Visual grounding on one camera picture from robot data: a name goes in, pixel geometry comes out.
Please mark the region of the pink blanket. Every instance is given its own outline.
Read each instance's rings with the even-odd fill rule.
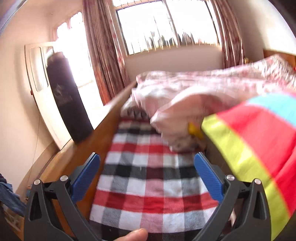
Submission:
[[[189,122],[200,126],[205,116],[257,95],[294,88],[295,80],[293,69],[277,55],[223,70],[151,71],[137,76],[138,87],[123,111],[143,109],[171,150],[191,151],[204,144],[189,135]]]

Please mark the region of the door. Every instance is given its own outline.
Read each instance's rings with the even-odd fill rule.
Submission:
[[[71,136],[59,113],[46,72],[47,59],[54,49],[55,42],[25,45],[25,60],[35,102],[48,131],[61,150]]]

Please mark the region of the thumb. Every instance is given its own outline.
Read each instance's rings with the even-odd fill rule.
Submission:
[[[146,229],[137,229],[130,232],[126,236],[120,237],[114,241],[146,241],[148,238],[148,232]]]

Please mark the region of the curtain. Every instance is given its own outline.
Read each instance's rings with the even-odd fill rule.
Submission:
[[[244,48],[237,18],[227,0],[211,0],[211,2],[220,29],[223,66],[229,68],[241,65],[244,63]]]
[[[129,83],[124,59],[106,2],[83,0],[83,18],[96,82],[106,104]]]

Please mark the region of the yellow-green stripe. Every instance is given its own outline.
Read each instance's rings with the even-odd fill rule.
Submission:
[[[202,129],[240,181],[251,182],[255,178],[261,179],[271,216],[271,237],[274,240],[289,221],[287,205],[276,183],[251,148],[217,115],[205,118]]]

